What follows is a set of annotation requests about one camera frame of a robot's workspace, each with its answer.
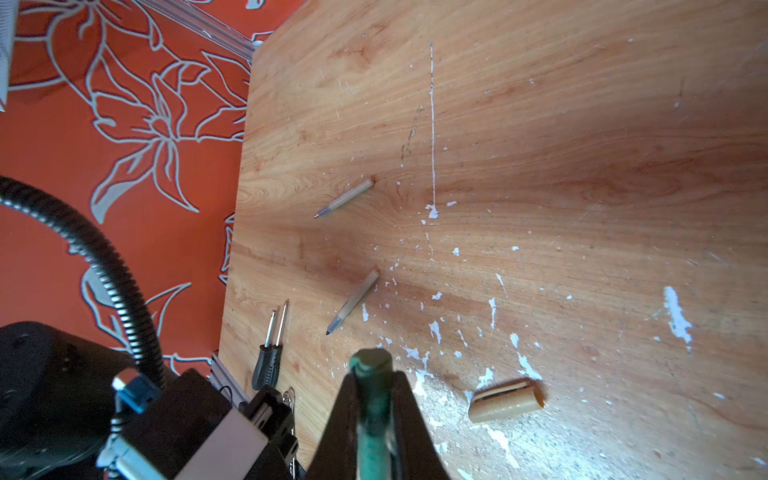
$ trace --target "scratch mark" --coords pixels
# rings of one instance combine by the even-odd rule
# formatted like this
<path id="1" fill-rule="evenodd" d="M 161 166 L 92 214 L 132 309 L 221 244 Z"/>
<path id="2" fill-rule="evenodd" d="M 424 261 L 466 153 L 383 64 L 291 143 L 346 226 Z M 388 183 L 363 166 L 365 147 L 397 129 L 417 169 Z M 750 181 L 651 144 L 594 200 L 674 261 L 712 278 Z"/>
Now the scratch mark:
<path id="1" fill-rule="evenodd" d="M 725 266 L 727 266 L 728 268 L 730 268 L 730 263 L 728 263 L 727 261 L 725 261 L 725 260 L 723 260 L 722 258 L 718 257 L 717 255 L 715 255 L 714 253 L 710 252 L 709 250 L 707 250 L 707 253 L 708 253 L 708 254 L 710 254 L 710 256 L 711 256 L 712 258 L 714 258 L 715 260 L 717 260 L 717 261 L 721 262 L 723 265 L 725 265 Z"/>

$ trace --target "pen cap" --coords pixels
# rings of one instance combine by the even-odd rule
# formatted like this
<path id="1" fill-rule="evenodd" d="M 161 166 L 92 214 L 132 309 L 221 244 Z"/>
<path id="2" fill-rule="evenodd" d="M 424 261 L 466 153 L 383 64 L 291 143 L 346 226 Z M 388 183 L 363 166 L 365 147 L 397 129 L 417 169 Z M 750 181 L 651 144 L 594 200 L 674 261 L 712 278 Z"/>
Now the pen cap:
<path id="1" fill-rule="evenodd" d="M 541 393 L 527 381 L 497 387 L 472 398 L 469 421 L 472 423 L 506 419 L 544 408 Z"/>

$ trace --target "screwdriver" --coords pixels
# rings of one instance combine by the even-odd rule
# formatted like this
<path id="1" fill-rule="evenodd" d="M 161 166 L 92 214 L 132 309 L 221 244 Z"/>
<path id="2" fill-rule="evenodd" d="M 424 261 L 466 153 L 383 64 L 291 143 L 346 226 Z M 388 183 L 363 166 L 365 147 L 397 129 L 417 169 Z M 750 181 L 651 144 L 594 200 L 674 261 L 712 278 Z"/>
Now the screwdriver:
<path id="1" fill-rule="evenodd" d="M 280 345 L 280 340 L 283 337 L 283 326 L 285 325 L 287 310 L 288 300 L 283 305 L 283 313 L 280 315 L 280 326 L 277 328 L 277 338 L 274 345 L 271 343 L 271 339 L 277 310 L 272 310 L 270 325 L 266 329 L 266 340 L 259 347 L 259 360 L 256 363 L 253 378 L 250 381 L 254 390 L 261 390 L 265 385 L 271 387 L 277 385 L 277 377 L 280 375 L 280 357 L 283 355 L 283 346 Z"/>

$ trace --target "floral pattern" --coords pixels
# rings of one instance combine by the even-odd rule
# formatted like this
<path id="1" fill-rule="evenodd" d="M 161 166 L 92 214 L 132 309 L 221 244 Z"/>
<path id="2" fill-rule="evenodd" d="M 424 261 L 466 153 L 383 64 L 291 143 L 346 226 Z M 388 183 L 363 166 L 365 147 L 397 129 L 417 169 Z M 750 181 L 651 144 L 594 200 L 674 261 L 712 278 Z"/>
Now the floral pattern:
<path id="1" fill-rule="evenodd" d="M 191 1 L 205 8 L 212 5 L 210 0 Z M 240 13 L 247 12 L 245 0 L 236 8 L 220 0 L 216 4 L 219 12 L 229 9 L 229 18 L 220 18 L 227 23 L 231 18 L 240 21 Z M 285 18 L 294 9 L 280 6 Z M 263 17 L 267 7 L 250 15 L 257 12 Z M 261 42 L 276 26 L 270 17 L 264 23 L 252 22 L 246 31 L 259 32 Z M 158 285 L 175 285 L 155 290 L 165 288 L 149 297 L 147 306 L 164 351 L 172 352 L 165 357 L 177 372 L 191 366 L 205 371 L 217 346 L 234 215 L 224 221 L 226 239 L 204 239 L 207 230 L 220 232 L 220 219 L 233 209 L 240 154 L 239 148 L 214 145 L 242 142 L 249 76 L 249 64 L 148 11 L 137 0 L 22 0 L 20 4 L 9 109 L 0 117 L 0 141 L 7 155 L 4 170 L 37 184 L 39 172 L 50 170 L 55 175 L 80 169 L 67 180 L 54 177 L 47 189 L 81 210 L 85 206 L 84 212 L 90 210 L 121 254 L 128 247 L 132 258 L 128 263 L 132 269 L 138 265 L 134 274 L 139 284 L 150 285 L 145 295 Z M 27 119 L 25 112 L 40 105 L 47 106 L 46 116 L 36 113 L 37 117 Z M 25 121 L 24 127 L 17 127 Z M 9 133 L 15 127 L 16 134 Z M 62 170 L 45 153 L 50 151 L 48 138 L 63 129 L 74 132 L 65 150 L 82 151 L 72 147 L 85 142 L 94 152 L 70 170 Z M 34 132 L 30 134 L 46 141 L 30 142 L 19 131 Z M 21 142 L 25 146 L 15 148 Z M 210 178 L 209 188 L 200 187 L 201 178 Z M 230 190 L 223 189 L 222 179 L 230 179 Z M 79 193 L 72 197 L 72 191 Z M 24 228 L 29 225 L 16 217 L 13 221 Z M 19 241 L 29 242 L 32 237 L 25 234 Z M 218 263 L 220 253 L 206 248 L 223 250 L 223 262 Z M 185 249 L 192 254 L 181 253 Z M 61 265 L 34 267 L 65 271 L 67 255 L 61 252 L 59 258 Z M 179 282 L 179 277 L 186 280 Z M 79 299 L 71 300 L 81 307 L 69 306 L 68 311 L 85 308 L 96 338 L 128 351 L 115 308 L 90 269 L 79 276 L 79 286 Z M 57 314 L 42 316 L 65 330 L 71 321 Z M 168 322 L 174 328 L 169 330 Z M 185 333 L 179 334 L 182 327 Z"/>

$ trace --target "ballpoint pen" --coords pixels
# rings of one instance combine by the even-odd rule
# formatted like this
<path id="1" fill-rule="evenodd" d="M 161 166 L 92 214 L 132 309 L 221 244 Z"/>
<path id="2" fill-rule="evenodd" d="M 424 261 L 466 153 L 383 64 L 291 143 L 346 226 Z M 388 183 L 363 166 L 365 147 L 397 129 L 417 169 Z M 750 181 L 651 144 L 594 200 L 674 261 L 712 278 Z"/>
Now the ballpoint pen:
<path id="1" fill-rule="evenodd" d="M 348 190 L 347 192 L 343 193 L 340 197 L 336 198 L 335 200 L 331 200 L 331 203 L 328 204 L 328 207 L 324 207 L 322 210 L 317 212 L 317 215 L 315 215 L 315 218 L 324 217 L 327 214 L 330 214 L 335 209 L 341 207 L 343 204 L 352 200 L 354 197 L 357 197 L 362 192 L 368 190 L 372 186 L 373 186 L 373 178 L 371 177 L 366 178 L 363 182 L 352 187 L 352 190 Z"/>
<path id="2" fill-rule="evenodd" d="M 344 321 L 347 315 L 349 315 L 349 312 L 352 311 L 353 308 L 359 303 L 360 299 L 362 299 L 362 296 L 366 294 L 368 289 L 371 288 L 371 285 L 373 285 L 374 282 L 376 282 L 376 279 L 379 278 L 379 269 L 375 268 L 371 270 L 371 273 L 368 274 L 365 280 L 362 281 L 360 284 L 360 287 L 355 291 L 355 293 L 352 294 L 352 296 L 349 298 L 349 300 L 344 303 L 344 306 L 341 307 L 341 310 L 336 314 L 336 318 L 333 319 L 330 325 L 328 325 L 328 330 L 326 331 L 326 335 L 330 335 L 333 333 L 333 330 L 339 328 L 339 325 L 341 325 L 341 322 Z"/>

